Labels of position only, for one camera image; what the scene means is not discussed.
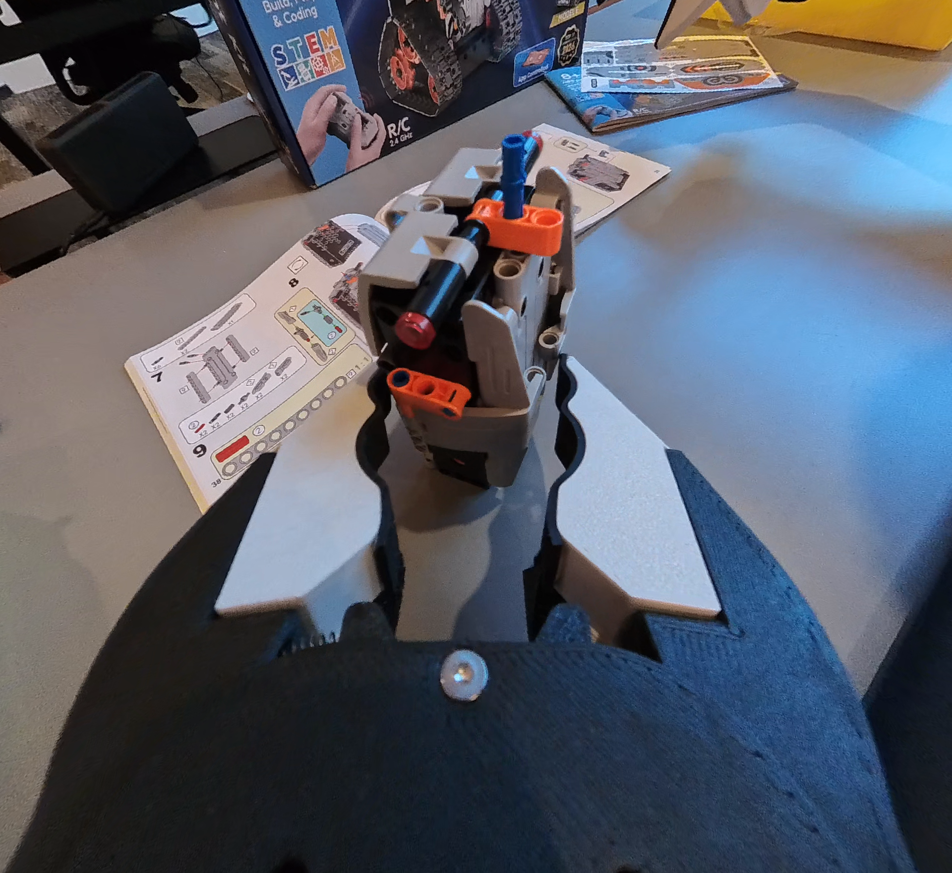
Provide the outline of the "blue robot kit box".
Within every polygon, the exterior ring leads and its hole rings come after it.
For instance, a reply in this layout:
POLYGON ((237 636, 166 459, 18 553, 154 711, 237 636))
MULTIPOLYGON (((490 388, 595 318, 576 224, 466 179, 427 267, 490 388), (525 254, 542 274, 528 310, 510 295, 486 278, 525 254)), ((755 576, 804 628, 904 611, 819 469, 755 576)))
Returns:
POLYGON ((208 0, 285 163, 318 187, 571 65, 589 0, 208 0))

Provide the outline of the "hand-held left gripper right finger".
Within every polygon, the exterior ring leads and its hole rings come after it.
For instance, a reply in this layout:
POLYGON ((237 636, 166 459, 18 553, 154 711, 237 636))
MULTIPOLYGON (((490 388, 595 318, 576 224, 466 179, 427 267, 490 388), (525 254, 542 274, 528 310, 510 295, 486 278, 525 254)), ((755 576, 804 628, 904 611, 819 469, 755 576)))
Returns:
POLYGON ((525 572, 530 640, 561 602, 599 639, 626 645, 651 612, 713 620, 720 601, 664 443, 574 358, 559 360, 552 486, 540 551, 525 572))

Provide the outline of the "black block device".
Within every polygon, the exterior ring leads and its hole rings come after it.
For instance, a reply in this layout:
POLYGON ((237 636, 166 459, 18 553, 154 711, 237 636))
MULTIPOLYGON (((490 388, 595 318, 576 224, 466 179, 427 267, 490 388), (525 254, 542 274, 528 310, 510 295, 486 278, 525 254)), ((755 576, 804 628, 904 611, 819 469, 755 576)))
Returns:
POLYGON ((37 141, 93 208, 130 210, 199 140, 165 81, 142 72, 37 141))

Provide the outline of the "black flat panel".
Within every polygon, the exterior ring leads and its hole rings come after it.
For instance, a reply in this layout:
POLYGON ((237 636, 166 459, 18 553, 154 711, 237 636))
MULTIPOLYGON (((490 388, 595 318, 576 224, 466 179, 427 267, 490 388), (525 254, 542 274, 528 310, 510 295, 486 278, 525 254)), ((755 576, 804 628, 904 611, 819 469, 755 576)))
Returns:
POLYGON ((199 148, 143 196, 131 211, 100 222, 97 211, 55 171, 1 192, 1 266, 19 276, 55 260, 65 242, 86 232, 107 236, 227 182, 277 157, 254 104, 236 98, 189 118, 199 148))

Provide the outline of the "sticker sheet on blue booklet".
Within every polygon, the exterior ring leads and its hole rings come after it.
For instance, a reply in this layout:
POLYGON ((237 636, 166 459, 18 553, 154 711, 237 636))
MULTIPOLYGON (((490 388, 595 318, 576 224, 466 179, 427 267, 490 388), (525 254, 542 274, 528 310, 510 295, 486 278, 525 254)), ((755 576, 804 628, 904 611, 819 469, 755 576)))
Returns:
POLYGON ((581 91, 581 66, 554 69, 546 81, 590 132, 599 135, 645 125, 711 108, 741 103, 765 95, 793 90, 797 81, 777 74, 781 86, 772 89, 715 89, 707 92, 621 94, 581 91))

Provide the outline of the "open white instruction booklet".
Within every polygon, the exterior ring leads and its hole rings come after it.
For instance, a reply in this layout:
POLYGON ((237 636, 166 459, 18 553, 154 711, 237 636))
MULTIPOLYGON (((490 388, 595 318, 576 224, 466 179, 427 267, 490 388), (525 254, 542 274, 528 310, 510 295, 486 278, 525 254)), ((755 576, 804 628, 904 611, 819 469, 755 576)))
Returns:
POLYGON ((371 362, 358 279, 401 200, 315 226, 229 301, 126 361, 200 511, 371 362))

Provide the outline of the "black office chair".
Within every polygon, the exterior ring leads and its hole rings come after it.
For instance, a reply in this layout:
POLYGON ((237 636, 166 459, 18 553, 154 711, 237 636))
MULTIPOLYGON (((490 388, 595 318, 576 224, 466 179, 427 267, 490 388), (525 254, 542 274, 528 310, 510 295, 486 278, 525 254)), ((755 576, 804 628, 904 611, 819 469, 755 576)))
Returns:
POLYGON ((77 105, 94 103, 142 72, 158 74, 192 104, 198 94, 183 79, 180 63, 199 52, 195 30, 163 14, 55 48, 42 59, 61 93, 77 105))

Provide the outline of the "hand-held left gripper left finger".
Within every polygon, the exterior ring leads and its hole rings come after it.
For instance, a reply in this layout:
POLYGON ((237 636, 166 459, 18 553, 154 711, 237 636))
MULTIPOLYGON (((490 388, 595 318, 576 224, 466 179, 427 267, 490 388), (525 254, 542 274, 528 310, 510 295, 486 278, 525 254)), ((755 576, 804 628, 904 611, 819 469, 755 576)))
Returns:
POLYGON ((319 637, 339 637, 356 603, 396 629, 404 562, 385 481, 385 375, 352 382, 283 444, 237 549, 216 611, 293 608, 319 637))

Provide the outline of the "grey brick robot assembly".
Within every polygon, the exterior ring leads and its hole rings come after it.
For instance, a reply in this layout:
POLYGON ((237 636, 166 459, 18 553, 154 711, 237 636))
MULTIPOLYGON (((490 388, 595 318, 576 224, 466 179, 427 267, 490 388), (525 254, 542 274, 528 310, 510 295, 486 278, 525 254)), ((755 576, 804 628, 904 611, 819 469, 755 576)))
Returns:
POLYGON ((537 132, 461 149, 392 201, 387 241, 359 278, 363 331, 428 464, 510 486, 565 340, 575 289, 565 175, 537 132))

